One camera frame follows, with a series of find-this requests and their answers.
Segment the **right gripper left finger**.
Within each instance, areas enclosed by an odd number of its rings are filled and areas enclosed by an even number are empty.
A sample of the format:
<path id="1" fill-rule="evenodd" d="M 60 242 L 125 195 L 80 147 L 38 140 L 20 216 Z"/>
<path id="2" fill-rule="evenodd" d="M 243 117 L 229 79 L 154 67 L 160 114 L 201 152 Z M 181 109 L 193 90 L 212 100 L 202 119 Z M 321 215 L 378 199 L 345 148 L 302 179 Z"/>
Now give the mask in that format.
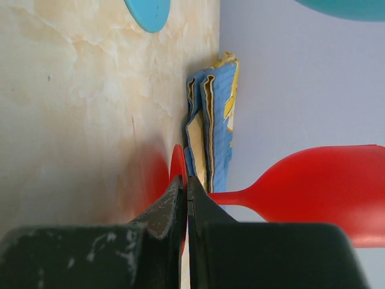
<path id="1" fill-rule="evenodd" d="M 1 239 L 1 287 L 179 288 L 185 234 L 177 176 L 126 224 L 12 229 Z"/>

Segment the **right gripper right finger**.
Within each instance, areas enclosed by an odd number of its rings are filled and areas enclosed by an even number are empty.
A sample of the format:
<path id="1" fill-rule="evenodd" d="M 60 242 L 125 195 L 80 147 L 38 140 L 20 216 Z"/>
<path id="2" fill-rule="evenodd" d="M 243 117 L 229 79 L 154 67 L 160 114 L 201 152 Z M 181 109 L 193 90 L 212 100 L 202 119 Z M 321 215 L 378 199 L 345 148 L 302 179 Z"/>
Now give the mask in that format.
<path id="1" fill-rule="evenodd" d="M 322 223 L 242 223 L 187 182 L 192 288 L 369 288 L 347 236 Z"/>

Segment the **red wine glass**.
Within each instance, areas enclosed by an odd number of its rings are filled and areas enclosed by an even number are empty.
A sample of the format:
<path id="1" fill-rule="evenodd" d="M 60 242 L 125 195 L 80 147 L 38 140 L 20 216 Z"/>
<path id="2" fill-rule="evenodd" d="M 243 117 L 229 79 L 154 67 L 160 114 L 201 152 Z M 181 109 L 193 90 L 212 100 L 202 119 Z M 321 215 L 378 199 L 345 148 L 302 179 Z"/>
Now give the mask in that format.
<path id="1" fill-rule="evenodd" d="M 331 223 L 358 248 L 384 246 L 384 148 L 323 146 L 299 151 L 240 191 L 211 193 L 268 222 Z"/>

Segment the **blue pikachu cloth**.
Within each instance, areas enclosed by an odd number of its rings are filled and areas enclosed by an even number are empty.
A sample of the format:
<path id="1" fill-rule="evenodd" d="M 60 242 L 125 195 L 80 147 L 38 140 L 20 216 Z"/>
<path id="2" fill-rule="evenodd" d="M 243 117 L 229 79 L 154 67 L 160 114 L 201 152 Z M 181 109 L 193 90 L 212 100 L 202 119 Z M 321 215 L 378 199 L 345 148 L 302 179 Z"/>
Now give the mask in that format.
<path id="1" fill-rule="evenodd" d="M 239 60 L 225 51 L 213 66 L 186 80 L 186 166 L 207 193 L 227 190 L 238 78 Z"/>

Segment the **teal wine glass front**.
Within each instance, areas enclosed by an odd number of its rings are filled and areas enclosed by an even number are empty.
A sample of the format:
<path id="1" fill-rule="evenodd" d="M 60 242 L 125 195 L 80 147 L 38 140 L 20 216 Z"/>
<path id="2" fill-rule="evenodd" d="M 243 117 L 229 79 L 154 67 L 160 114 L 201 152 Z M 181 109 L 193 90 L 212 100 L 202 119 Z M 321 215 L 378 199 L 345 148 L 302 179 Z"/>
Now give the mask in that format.
<path id="1" fill-rule="evenodd" d="M 171 2 L 124 0 L 136 23 L 148 33 L 157 33 L 165 26 Z M 298 1 L 319 13 L 340 19 L 361 22 L 384 22 L 384 1 Z"/>

